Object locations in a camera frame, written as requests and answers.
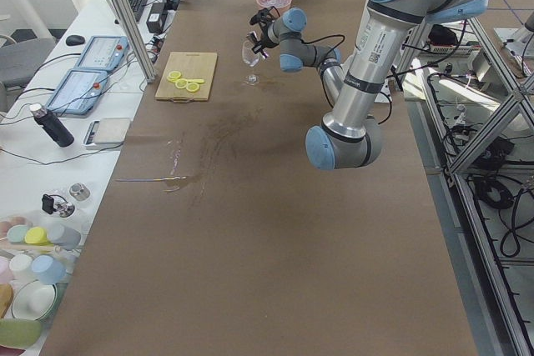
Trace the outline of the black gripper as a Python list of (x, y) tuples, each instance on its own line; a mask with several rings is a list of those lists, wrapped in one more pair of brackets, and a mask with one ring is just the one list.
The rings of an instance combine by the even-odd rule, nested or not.
[(262, 8), (249, 21), (251, 26), (259, 26), (261, 35), (258, 38), (266, 48), (275, 48), (280, 43), (277, 27), (279, 16), (279, 12), (274, 7)]

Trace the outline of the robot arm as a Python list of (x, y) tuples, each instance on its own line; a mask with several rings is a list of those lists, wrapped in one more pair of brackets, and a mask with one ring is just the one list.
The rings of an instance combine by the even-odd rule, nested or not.
[(358, 168), (373, 163), (382, 149), (378, 122), (370, 116), (410, 29), (427, 23), (448, 23), (484, 13), (489, 0), (368, 0), (369, 20), (345, 63), (337, 49), (306, 43), (307, 17), (291, 8), (273, 18), (263, 8), (250, 19), (261, 34), (251, 33), (254, 53), (280, 48), (280, 68), (287, 73), (315, 68), (334, 105), (319, 126), (310, 128), (305, 148), (310, 163), (321, 170)]

